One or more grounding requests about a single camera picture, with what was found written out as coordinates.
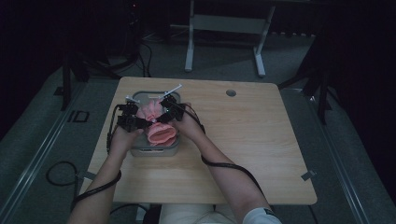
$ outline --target person's left hand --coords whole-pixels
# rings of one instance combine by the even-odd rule
[[[113,157],[118,160],[124,160],[126,153],[131,149],[134,140],[143,132],[143,129],[135,130],[134,132],[128,133],[120,126],[116,126],[113,137],[111,139],[109,157]]]

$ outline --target pink object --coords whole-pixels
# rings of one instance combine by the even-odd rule
[[[156,118],[163,114],[163,106],[160,104],[161,100],[155,102],[151,100],[148,105],[143,105],[139,108],[136,115],[141,119],[154,122],[146,129],[148,141],[151,146],[172,146],[176,140],[177,130],[169,125],[156,122]]]

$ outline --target white pants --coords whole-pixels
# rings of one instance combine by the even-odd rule
[[[163,204],[160,224],[235,224],[235,217],[228,204]]]

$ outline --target light wood surface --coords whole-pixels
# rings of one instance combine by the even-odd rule
[[[281,96],[274,84],[190,79],[124,77],[93,153],[89,172],[96,174],[106,158],[106,134],[113,108],[137,91],[177,92],[190,102],[206,134],[235,163],[256,177],[270,204],[317,201]],[[236,91],[235,97],[226,94]],[[128,153],[115,202],[225,203],[196,146],[181,136],[173,157],[133,157]],[[90,184],[85,180],[81,191]]]

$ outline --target clear plastic box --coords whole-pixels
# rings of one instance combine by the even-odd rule
[[[159,96],[164,95],[164,91],[138,91],[133,95],[135,100],[139,100],[139,107],[147,105],[150,100],[158,99]],[[177,92],[172,92],[171,95],[175,97],[177,103],[180,103],[180,95]],[[151,146],[149,144],[146,133],[140,134],[134,141],[134,145],[131,148],[131,153],[136,157],[167,157],[174,156],[177,153],[178,143],[180,141],[180,135],[177,132],[176,140],[172,146]]]

